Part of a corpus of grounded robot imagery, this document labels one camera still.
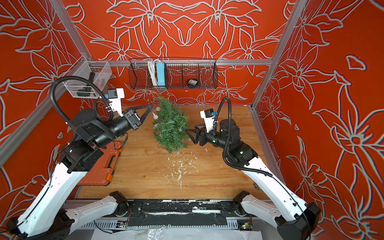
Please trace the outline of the clear bulb string lights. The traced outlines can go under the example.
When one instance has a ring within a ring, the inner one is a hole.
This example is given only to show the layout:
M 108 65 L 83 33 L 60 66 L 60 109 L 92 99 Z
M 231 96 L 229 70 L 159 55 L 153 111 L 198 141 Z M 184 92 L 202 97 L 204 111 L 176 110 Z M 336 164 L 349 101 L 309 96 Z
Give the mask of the clear bulb string lights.
M 161 107 L 154 122 L 154 137 L 169 153 L 177 152 L 183 144 L 181 114 L 172 105 Z

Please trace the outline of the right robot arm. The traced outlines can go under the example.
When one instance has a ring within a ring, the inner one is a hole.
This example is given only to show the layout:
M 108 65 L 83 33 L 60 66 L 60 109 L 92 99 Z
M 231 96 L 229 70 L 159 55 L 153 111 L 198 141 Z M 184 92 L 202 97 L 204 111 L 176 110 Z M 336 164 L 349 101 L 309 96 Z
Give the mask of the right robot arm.
M 291 191 L 267 167 L 259 154 L 240 137 L 240 128 L 232 118 L 232 103 L 225 97 L 217 111 L 200 112 L 203 124 L 185 132 L 195 145 L 209 143 L 223 150 L 225 164 L 243 172 L 267 195 L 271 203 L 259 200 L 247 191 L 234 199 L 235 208 L 270 224 L 284 240 L 308 240 L 318 225 L 321 209 L 307 203 Z

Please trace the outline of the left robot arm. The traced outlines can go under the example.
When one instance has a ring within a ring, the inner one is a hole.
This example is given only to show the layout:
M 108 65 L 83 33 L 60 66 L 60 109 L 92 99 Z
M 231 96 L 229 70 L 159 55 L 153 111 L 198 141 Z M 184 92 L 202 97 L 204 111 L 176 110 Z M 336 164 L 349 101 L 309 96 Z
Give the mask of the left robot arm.
M 69 118 L 56 99 L 57 87 L 66 81 L 86 84 L 118 116 L 103 121 L 97 110 L 85 109 Z M 118 191 L 76 209 L 63 209 L 73 189 L 103 156 L 103 149 L 115 139 L 127 137 L 129 130 L 137 130 L 151 112 L 151 105 L 143 106 L 145 113 L 141 116 L 135 107 L 122 110 L 124 96 L 122 88 L 109 89 L 104 94 L 91 80 L 78 76 L 65 76 L 51 84 L 49 97 L 52 105 L 73 131 L 73 138 L 58 152 L 60 160 L 54 162 L 48 182 L 33 203 L 23 214 L 7 222 L 7 232 L 21 240 L 63 240 L 78 228 L 103 216 L 122 217 L 132 213 L 128 200 Z

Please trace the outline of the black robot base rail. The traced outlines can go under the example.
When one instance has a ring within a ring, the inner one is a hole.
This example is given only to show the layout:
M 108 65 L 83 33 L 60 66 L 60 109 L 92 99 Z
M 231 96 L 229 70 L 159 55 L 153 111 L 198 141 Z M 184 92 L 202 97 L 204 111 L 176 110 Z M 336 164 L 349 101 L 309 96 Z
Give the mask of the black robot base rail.
M 245 209 L 231 199 L 129 199 L 123 214 L 107 214 L 87 220 L 81 230 L 106 232 L 157 228 L 250 230 L 255 221 L 267 223 L 280 216 L 277 208 L 269 214 Z

